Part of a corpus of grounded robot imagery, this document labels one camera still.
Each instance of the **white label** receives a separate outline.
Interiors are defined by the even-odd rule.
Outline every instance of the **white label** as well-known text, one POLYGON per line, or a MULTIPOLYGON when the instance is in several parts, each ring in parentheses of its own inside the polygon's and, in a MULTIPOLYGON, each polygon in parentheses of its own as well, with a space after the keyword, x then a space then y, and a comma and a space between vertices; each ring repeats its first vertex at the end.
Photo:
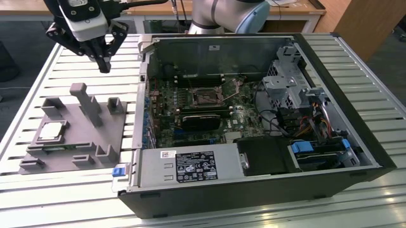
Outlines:
POLYGON ((175 158, 177 151, 161 151, 161 158, 175 158))
POLYGON ((209 46, 209 50, 210 51, 219 51, 221 50, 221 46, 219 45, 210 45, 209 46))
POLYGON ((89 0, 68 0, 72 7, 84 6, 89 3, 89 0))
POLYGON ((217 175, 217 172, 207 172, 207 176, 217 175))

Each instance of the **metal bracket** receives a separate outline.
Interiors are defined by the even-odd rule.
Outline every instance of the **metal bracket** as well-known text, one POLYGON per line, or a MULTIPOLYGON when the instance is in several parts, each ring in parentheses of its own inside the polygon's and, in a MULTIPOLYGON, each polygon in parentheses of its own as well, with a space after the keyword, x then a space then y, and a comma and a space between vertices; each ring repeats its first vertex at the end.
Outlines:
POLYGON ((139 52, 143 54, 153 49, 153 35, 143 34, 139 36, 139 52))

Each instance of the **aluminum extrusion table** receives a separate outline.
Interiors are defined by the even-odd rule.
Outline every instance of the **aluminum extrusion table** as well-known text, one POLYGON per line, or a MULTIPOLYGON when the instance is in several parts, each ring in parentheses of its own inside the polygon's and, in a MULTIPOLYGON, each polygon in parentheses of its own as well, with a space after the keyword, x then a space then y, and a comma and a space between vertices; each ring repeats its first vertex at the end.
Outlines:
MULTIPOLYGON (((382 143, 398 169, 334 197, 142 220, 113 192, 113 169, 19 175, 19 163, 44 115, 48 96, 76 103, 72 83, 99 102, 129 102, 121 162, 131 160, 139 82, 138 35, 130 35, 102 74, 87 57, 56 45, 0 143, 0 227, 381 227, 406 222, 406 110, 341 38, 305 34, 317 55, 382 143)), ((312 69, 309 73, 314 82, 312 69)))

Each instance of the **power supply label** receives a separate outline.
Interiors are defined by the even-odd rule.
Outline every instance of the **power supply label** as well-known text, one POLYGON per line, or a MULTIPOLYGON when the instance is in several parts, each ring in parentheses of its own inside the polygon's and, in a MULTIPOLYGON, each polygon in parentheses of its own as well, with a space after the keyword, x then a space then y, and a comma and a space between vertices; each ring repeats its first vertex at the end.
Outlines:
POLYGON ((177 154, 179 183, 217 180, 217 160, 213 151, 177 154))

